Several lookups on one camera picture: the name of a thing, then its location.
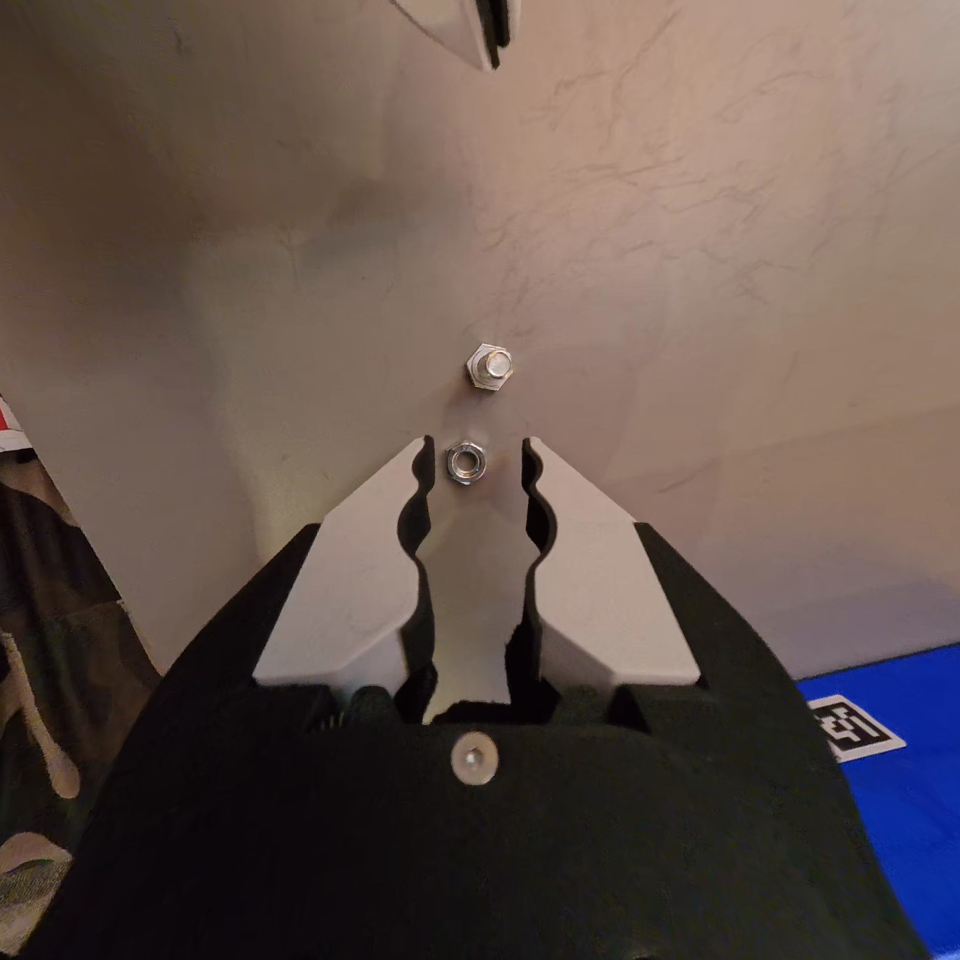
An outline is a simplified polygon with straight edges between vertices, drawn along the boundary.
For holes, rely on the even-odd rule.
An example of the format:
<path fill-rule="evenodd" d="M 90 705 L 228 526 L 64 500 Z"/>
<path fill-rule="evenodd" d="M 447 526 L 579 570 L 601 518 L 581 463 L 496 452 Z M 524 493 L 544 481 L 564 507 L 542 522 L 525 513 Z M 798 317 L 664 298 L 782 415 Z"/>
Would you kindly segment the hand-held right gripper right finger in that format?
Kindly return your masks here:
<path fill-rule="evenodd" d="M 638 522 L 540 438 L 522 444 L 526 531 L 524 672 L 557 693 L 693 688 L 698 665 Z"/>

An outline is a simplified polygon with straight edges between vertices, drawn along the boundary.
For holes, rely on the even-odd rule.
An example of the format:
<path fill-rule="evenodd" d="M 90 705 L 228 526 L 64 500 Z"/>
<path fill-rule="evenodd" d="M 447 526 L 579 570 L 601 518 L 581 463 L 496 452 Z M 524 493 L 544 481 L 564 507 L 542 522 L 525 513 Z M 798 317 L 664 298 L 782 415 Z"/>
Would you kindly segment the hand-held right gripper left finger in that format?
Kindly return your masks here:
<path fill-rule="evenodd" d="M 325 686 L 346 706 L 366 687 L 396 697 L 430 672 L 417 551 L 435 480 L 433 438 L 415 438 L 324 517 L 253 668 L 260 686 Z"/>

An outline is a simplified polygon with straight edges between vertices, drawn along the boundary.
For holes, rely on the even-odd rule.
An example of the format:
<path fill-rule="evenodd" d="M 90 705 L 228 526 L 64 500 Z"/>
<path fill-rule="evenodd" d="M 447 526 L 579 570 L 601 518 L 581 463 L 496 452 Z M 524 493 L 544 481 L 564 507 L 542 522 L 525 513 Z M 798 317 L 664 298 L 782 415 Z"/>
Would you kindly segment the steel hex nut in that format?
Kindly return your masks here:
<path fill-rule="evenodd" d="M 486 474 L 488 456 L 480 444 L 464 440 L 446 451 L 446 470 L 450 479 L 461 486 L 473 486 Z"/>

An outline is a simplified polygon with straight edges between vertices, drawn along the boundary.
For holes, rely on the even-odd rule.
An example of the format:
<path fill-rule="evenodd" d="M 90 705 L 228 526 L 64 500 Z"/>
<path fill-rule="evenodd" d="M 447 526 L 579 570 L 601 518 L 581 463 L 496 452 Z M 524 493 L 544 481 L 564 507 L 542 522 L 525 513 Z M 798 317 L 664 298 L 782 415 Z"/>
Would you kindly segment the steel hex bolt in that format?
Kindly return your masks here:
<path fill-rule="evenodd" d="M 513 374 L 513 357 L 503 346 L 482 342 L 465 362 L 465 370 L 475 388 L 497 392 Z"/>

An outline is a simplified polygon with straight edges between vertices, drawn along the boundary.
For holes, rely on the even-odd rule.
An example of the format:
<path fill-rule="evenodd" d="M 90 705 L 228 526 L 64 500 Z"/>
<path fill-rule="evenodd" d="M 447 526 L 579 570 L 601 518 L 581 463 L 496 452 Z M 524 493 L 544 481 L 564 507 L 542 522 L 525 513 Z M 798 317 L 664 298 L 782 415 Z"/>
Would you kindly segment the blue storage bin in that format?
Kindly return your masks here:
<path fill-rule="evenodd" d="M 881 866 L 934 958 L 959 954 L 959 648 L 803 679 Z"/>

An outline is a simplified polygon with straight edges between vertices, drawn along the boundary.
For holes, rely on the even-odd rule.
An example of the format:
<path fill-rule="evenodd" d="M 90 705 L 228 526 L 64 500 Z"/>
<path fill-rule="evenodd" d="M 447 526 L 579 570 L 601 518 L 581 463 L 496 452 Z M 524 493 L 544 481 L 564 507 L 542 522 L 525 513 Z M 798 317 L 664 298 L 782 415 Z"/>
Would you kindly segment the person's camouflage pants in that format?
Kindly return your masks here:
<path fill-rule="evenodd" d="M 1 951 L 16 956 L 161 681 L 37 453 L 1 456 Z"/>

